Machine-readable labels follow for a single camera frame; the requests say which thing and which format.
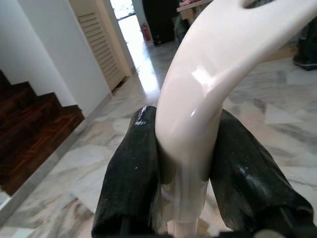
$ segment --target black object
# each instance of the black object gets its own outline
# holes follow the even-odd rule
[[[176,0],[143,0],[143,9],[155,46],[174,41],[172,18],[177,15]]]
[[[297,222],[313,224],[311,204],[292,188],[269,152],[225,110],[210,179],[221,217],[234,231],[284,227],[281,208]]]
[[[159,189],[155,114],[156,108],[144,107],[133,115],[110,161],[93,238],[172,238],[155,234],[152,226]],[[263,146],[225,110],[210,179],[221,217],[234,230],[218,238],[251,238],[264,230],[286,238],[317,238],[310,203],[291,187]]]
[[[155,107],[139,109],[109,162],[92,230],[94,238],[154,234],[152,205],[159,188]]]
[[[294,64],[305,69],[317,69],[317,18],[302,31]]]

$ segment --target wooden staircase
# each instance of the wooden staircase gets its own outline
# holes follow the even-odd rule
[[[0,186],[13,195],[84,119],[55,93],[36,96],[28,82],[11,85],[0,70]]]

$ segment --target staircase wall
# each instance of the staircase wall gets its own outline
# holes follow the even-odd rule
[[[110,94],[68,0],[1,0],[0,68],[85,117]]]
[[[0,1],[0,69],[11,84],[29,81],[37,95],[55,92],[63,106],[76,104],[16,0]]]

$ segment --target marble floor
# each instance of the marble floor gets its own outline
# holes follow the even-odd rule
[[[122,141],[131,115],[156,106],[175,43],[140,42],[137,73],[84,130],[71,149],[8,219],[0,238],[88,238],[109,160]],[[254,69],[223,107],[269,150],[293,187],[317,211],[317,71],[305,72],[291,59]],[[211,236],[226,227],[211,187],[199,230]]]

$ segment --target white marble tile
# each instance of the white marble tile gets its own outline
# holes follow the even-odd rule
[[[34,232],[34,229],[18,228],[11,238],[28,238],[30,234]]]
[[[281,110],[277,107],[267,104],[265,112],[265,124],[283,124],[283,123],[301,123],[301,119]]]
[[[82,225],[93,215],[78,198],[66,194],[50,217],[37,227],[29,238],[76,238]]]
[[[93,171],[76,180],[70,189],[70,192],[93,213],[97,208],[107,166],[108,163],[99,164]]]
[[[305,71],[299,67],[287,73],[287,83],[295,85],[311,85],[317,83],[317,71]]]
[[[106,161],[109,162],[112,152],[103,146],[86,145],[71,151],[68,151],[61,161],[50,172],[50,175],[58,174],[72,169],[86,168],[94,163]]]

